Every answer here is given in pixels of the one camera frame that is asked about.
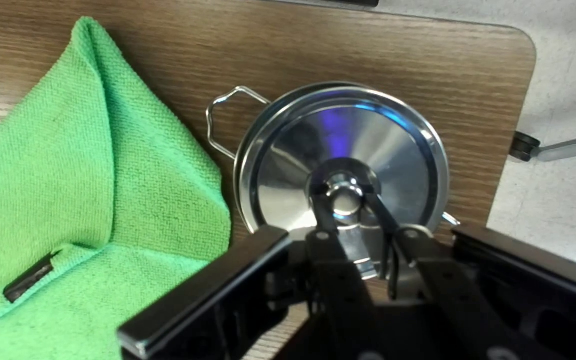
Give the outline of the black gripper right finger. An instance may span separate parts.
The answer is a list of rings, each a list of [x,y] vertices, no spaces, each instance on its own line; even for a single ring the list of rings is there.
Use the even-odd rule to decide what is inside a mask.
[[[533,360],[427,229],[397,225],[372,186],[361,195],[384,235],[379,277],[387,281],[390,296],[395,296],[399,262],[406,262],[420,274],[426,298],[449,324],[467,360]]]

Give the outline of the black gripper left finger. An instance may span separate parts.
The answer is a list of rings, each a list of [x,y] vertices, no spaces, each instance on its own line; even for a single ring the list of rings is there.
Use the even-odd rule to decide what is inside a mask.
[[[315,229],[305,237],[312,264],[313,296],[309,310],[327,322],[338,360],[372,360],[375,342],[370,337],[370,301],[359,284],[356,266],[338,243],[330,186],[313,181],[309,189]]]

